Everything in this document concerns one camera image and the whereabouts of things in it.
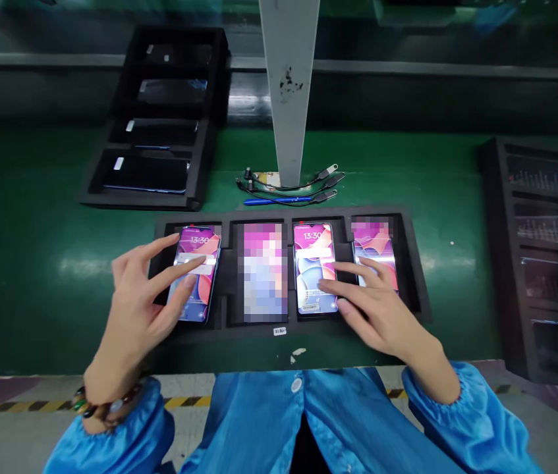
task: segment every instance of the cable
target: cable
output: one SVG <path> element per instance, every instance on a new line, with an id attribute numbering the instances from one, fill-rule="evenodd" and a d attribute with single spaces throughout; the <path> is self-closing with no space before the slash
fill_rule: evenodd
<path id="1" fill-rule="evenodd" d="M 253 191 L 247 190 L 246 186 L 243 185 L 243 183 L 241 182 L 241 180 L 239 178 L 235 178 L 235 180 L 237 181 L 237 187 L 239 189 L 241 189 L 242 191 L 247 192 L 248 194 L 250 194 L 251 196 L 254 196 L 255 198 L 267 199 L 268 201 L 272 201 L 273 203 L 288 205 L 288 206 L 291 206 L 291 207 L 305 207 L 305 206 L 310 205 L 310 204 L 320 204 L 321 202 L 327 201 L 328 199 L 331 199 L 331 198 L 333 198 L 333 196 L 338 194 L 338 191 L 336 191 L 336 190 L 318 192 L 318 194 L 316 196 L 314 196 L 311 201 L 307 201 L 304 204 L 282 203 L 280 201 L 277 201 L 276 199 L 272 199 L 271 197 L 257 196 Z"/>
<path id="2" fill-rule="evenodd" d="M 343 172 L 336 174 L 335 176 L 332 176 L 331 178 L 329 178 L 327 181 L 325 181 L 323 183 L 323 186 L 321 186 L 320 189 L 316 190 L 316 191 L 312 191 L 310 193 L 307 194 L 283 194 L 283 193 L 279 193 L 276 191 L 269 191 L 269 190 L 261 190 L 261 189 L 257 189 L 255 187 L 251 187 L 248 186 L 248 191 L 252 191 L 252 192 L 263 192 L 263 193 L 267 193 L 267 194 L 271 194 L 273 196 L 279 196 L 280 198 L 308 198 L 310 196 L 313 196 L 314 194 L 318 194 L 322 191 L 328 190 L 328 189 L 332 189 L 336 184 L 338 184 L 340 182 L 340 180 L 342 180 L 345 177 L 345 174 Z"/>
<path id="3" fill-rule="evenodd" d="M 338 165 L 336 165 L 334 163 L 329 168 L 325 168 L 320 173 L 318 173 L 313 180 L 309 181 L 309 183 L 301 184 L 299 186 L 274 186 L 272 184 L 263 183 L 263 182 L 259 181 L 259 178 L 257 178 L 257 176 L 252 171 L 250 171 L 250 167 L 246 168 L 246 171 L 244 172 L 244 179 L 255 181 L 259 184 L 263 184 L 267 188 L 272 188 L 272 189 L 278 190 L 278 191 L 293 191 L 293 190 L 297 190 L 297 189 L 301 189 L 301 188 L 307 188 L 308 186 L 313 185 L 315 182 L 322 181 L 323 179 L 327 178 L 331 173 L 333 173 L 337 169 L 338 169 Z"/>

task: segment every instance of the yellow black hazard stripe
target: yellow black hazard stripe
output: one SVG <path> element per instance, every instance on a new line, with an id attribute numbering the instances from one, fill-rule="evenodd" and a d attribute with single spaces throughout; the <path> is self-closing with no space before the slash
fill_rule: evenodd
<path id="1" fill-rule="evenodd" d="M 492 389 L 497 394 L 521 393 L 522 390 L 513 385 L 499 385 Z M 408 394 L 401 388 L 387 390 L 389 398 L 408 398 Z M 174 411 L 180 407 L 206 407 L 211 404 L 211 397 L 173 397 L 165 398 L 165 409 Z M 39 413 L 54 413 L 68 411 L 71 407 L 70 400 L 39 400 L 37 402 L 6 402 L 0 404 L 0 413 L 22 413 L 35 411 Z"/>

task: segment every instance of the finger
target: finger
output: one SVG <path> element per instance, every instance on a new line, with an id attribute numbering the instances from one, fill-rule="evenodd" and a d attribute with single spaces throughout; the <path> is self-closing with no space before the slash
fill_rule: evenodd
<path id="1" fill-rule="evenodd" d="M 318 280 L 318 288 L 325 293 L 343 296 L 367 313 L 374 310 L 375 301 L 365 293 L 365 288 L 336 280 Z"/>
<path id="2" fill-rule="evenodd" d="M 199 255 L 198 258 L 183 263 L 182 265 L 173 265 L 172 267 L 162 270 L 147 283 L 145 296 L 154 299 L 162 290 L 170 287 L 178 278 L 199 267 L 204 263 L 205 259 L 205 255 Z"/>
<path id="3" fill-rule="evenodd" d="M 344 299 L 338 300 L 338 309 L 345 318 L 345 321 L 353 329 L 360 339 L 371 349 L 382 351 L 382 338 L 377 331 L 358 311 L 358 308 Z"/>
<path id="4" fill-rule="evenodd" d="M 180 319 L 184 305 L 188 301 L 189 296 L 191 296 L 197 281 L 197 275 L 187 275 L 175 288 L 173 295 L 169 298 L 169 303 L 167 303 L 152 321 L 150 325 L 151 329 L 154 333 L 160 335 L 162 339 L 169 335 Z"/>
<path id="5" fill-rule="evenodd" d="M 127 268 L 127 262 L 135 253 L 139 252 L 144 246 L 138 246 L 132 248 L 130 251 L 125 252 L 120 257 L 116 257 L 112 260 L 112 277 L 114 277 L 114 288 L 118 287 Z"/>
<path id="6" fill-rule="evenodd" d="M 373 270 L 377 272 L 377 275 L 380 280 L 384 282 L 385 288 L 391 288 L 391 273 L 390 270 L 387 268 L 387 265 L 384 265 L 380 262 L 376 262 L 373 259 L 368 259 L 366 257 L 360 257 L 361 264 L 371 267 Z"/>
<path id="7" fill-rule="evenodd" d="M 176 244 L 180 240 L 180 234 L 171 234 L 154 240 L 151 244 L 143 246 L 140 251 L 132 255 L 127 263 L 128 267 L 145 273 L 147 268 L 146 264 L 154 258 L 157 254 L 162 252 L 165 248 Z"/>
<path id="8" fill-rule="evenodd" d="M 354 275 L 360 275 L 362 278 L 364 278 L 366 286 L 370 286 L 371 288 L 382 288 L 384 285 L 384 282 L 380 278 L 378 278 L 372 270 L 369 270 L 363 265 L 357 265 L 351 262 L 334 262 L 332 266 L 336 270 L 346 271 L 349 273 L 353 273 Z"/>

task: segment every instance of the white button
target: white button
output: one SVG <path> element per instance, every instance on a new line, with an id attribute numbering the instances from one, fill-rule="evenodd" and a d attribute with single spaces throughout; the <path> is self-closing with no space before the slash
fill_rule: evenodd
<path id="1" fill-rule="evenodd" d="M 292 382 L 292 393 L 298 392 L 302 386 L 303 386 L 302 379 L 294 379 L 294 382 Z"/>

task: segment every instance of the hand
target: hand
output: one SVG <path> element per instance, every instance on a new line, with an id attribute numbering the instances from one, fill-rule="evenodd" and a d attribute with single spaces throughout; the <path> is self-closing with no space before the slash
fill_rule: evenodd
<path id="1" fill-rule="evenodd" d="M 188 275 L 166 306 L 154 298 L 181 276 L 199 267 L 205 257 L 163 270 L 147 278 L 149 260 L 176 244 L 174 234 L 136 247 L 112 262 L 114 295 L 101 345 L 84 376 L 88 400 L 112 402 L 125 394 L 137 377 L 144 357 L 167 337 L 180 318 L 197 275 Z"/>
<path id="2" fill-rule="evenodd" d="M 390 270 L 368 258 L 360 258 L 360 262 L 365 266 L 348 262 L 335 262 L 333 266 L 336 270 L 362 276 L 366 287 L 324 279 L 319 280 L 318 287 L 324 292 L 346 298 L 338 299 L 338 309 L 364 343 L 406 364 L 411 364 L 420 352 L 438 348 L 439 341 L 423 328 L 395 293 Z"/>
<path id="3" fill-rule="evenodd" d="M 389 270 L 382 264 L 360 258 L 365 267 L 336 262 L 334 268 L 362 276 L 366 287 L 335 280 L 318 280 L 318 288 L 344 296 L 338 308 L 345 321 L 372 349 L 401 359 L 432 400 L 452 404 L 460 396 L 459 376 L 445 357 L 439 340 L 415 319 L 391 286 Z M 360 308 L 368 321 L 359 312 Z"/>

